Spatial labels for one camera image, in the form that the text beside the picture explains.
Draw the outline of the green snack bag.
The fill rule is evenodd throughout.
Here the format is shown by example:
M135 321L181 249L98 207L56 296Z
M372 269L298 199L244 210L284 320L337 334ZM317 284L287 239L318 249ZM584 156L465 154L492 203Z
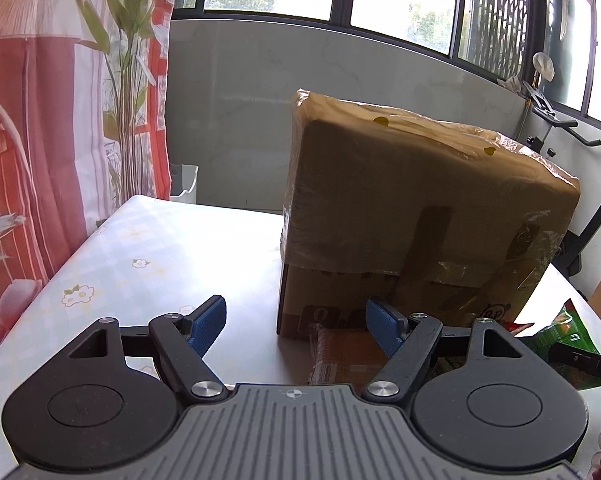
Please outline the green snack bag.
M572 300L566 300L552 322L532 336L520 336L532 323L500 324L520 341L515 350L526 347L523 364L511 366L517 385L542 396L601 387L601 353Z

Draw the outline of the black exercise bike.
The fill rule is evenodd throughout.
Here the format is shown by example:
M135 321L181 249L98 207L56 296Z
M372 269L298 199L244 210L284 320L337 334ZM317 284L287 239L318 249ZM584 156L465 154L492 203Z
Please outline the black exercise bike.
M559 112L531 84L517 140L578 178L581 198L553 263L573 284L593 292L601 281L601 131Z

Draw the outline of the brown cardboard box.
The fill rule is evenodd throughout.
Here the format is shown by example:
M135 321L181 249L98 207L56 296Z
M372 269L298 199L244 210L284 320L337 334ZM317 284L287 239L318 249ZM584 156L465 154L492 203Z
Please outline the brown cardboard box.
M300 90L276 331L361 330L372 297L447 325L512 322L579 196L575 177L499 132Z

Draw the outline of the white bin on floor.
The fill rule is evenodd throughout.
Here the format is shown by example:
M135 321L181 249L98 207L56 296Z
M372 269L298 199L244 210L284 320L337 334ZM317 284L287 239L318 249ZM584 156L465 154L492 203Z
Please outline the white bin on floor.
M197 203L198 167L195 165L170 165L171 190L169 199L182 204Z

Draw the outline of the red printed curtain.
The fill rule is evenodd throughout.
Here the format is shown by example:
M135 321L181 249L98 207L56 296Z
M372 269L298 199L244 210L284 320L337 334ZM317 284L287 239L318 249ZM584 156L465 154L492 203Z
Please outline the red printed curtain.
M136 195L165 200L174 0L0 0L0 344Z

